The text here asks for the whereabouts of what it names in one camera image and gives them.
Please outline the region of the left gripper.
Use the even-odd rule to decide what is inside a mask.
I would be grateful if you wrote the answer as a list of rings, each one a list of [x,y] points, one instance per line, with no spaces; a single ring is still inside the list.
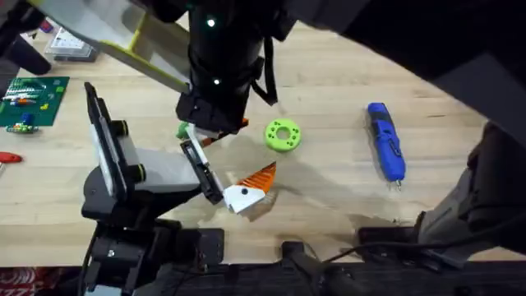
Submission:
[[[219,138],[189,123],[190,139],[180,152],[135,146],[124,121],[90,125],[98,158],[84,183],[81,214],[100,223],[150,223],[193,197],[204,196],[212,204],[224,199],[236,214],[262,201],[270,191],[277,163],[272,162],[223,190],[205,160],[199,141]]]

